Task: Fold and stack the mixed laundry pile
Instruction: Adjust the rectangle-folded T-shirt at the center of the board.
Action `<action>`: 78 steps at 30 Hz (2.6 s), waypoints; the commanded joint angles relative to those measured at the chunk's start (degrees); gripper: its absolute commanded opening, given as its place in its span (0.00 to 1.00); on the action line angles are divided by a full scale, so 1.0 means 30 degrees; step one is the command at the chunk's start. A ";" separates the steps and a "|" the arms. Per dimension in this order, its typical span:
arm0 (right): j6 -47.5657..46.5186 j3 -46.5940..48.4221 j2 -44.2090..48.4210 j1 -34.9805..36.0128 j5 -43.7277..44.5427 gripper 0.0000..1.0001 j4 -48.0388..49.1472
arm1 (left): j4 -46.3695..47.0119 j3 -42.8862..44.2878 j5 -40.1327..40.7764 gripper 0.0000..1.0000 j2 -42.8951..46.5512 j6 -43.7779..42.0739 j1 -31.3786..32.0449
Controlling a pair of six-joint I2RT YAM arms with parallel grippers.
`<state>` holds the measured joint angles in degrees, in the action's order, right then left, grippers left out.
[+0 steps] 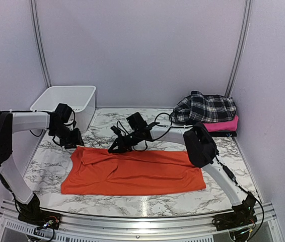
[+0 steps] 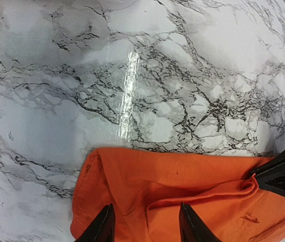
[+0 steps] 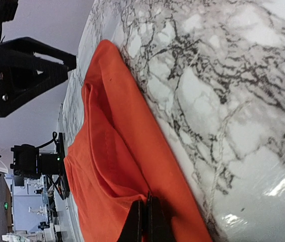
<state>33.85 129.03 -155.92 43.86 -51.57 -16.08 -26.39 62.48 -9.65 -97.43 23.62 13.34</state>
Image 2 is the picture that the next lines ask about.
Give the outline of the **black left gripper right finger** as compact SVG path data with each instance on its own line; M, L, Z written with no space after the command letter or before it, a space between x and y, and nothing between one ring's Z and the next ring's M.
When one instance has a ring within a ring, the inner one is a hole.
M188 204L181 203L179 211L181 242L220 242Z

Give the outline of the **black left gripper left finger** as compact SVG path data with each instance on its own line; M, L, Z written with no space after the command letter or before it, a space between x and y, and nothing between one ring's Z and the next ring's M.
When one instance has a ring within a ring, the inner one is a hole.
M114 242L115 222L113 204L104 206L78 238L78 242Z

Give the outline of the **orange garment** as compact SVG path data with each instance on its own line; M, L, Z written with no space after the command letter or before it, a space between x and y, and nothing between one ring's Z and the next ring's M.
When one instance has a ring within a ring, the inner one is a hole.
M180 241L189 204L222 241L281 241L285 197L261 190L250 170L268 157L228 157L98 148L80 172L70 231L79 238L112 204L116 241Z

